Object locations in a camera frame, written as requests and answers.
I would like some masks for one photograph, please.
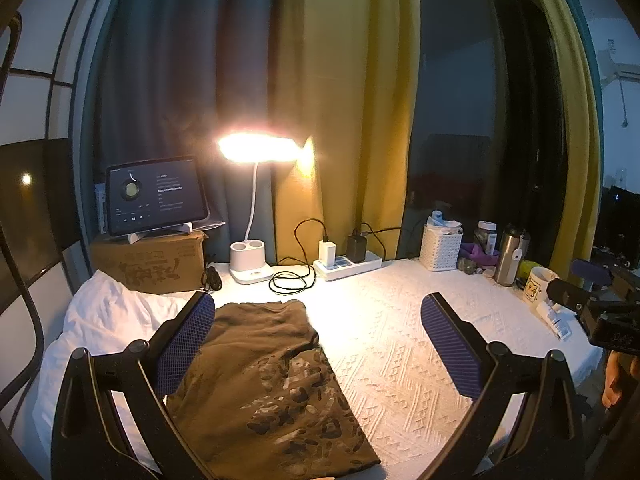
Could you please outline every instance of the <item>yellow curtain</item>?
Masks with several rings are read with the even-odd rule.
[[[591,256],[600,199],[600,140],[589,64],[566,0],[540,0],[556,44],[568,171],[551,268],[562,278],[574,258]]]
[[[279,9],[271,121],[305,142],[307,156],[275,170],[276,252],[301,258],[294,227],[316,217],[344,254],[361,221],[402,222],[420,0],[281,0]],[[298,234],[315,259],[321,227]],[[383,235],[388,258],[398,237]],[[369,248],[382,254],[373,238]]]

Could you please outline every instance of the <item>dark teal curtain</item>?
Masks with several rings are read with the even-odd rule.
[[[231,127],[267,125],[272,1],[118,0],[97,53],[95,181],[112,164],[197,155],[209,204],[226,221],[207,232],[216,261],[244,237],[253,171],[222,159],[216,140]],[[268,164],[257,190],[251,238],[274,262]]]

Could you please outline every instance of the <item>white charger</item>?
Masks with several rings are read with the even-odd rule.
[[[333,267],[335,263],[335,244],[333,242],[323,242],[318,245],[318,260],[325,267]]]

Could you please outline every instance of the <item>plastic jar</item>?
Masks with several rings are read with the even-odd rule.
[[[474,232],[476,243],[482,247],[484,254],[494,255],[495,243],[498,239],[497,226],[493,222],[479,221]]]

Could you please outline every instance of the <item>power strip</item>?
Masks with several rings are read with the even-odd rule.
[[[354,264],[346,256],[336,256],[335,263],[331,267],[325,267],[320,260],[314,261],[314,269],[327,282],[360,274],[361,272],[368,272],[369,270],[376,270],[381,265],[382,258],[371,251],[367,251],[364,261],[359,264]]]

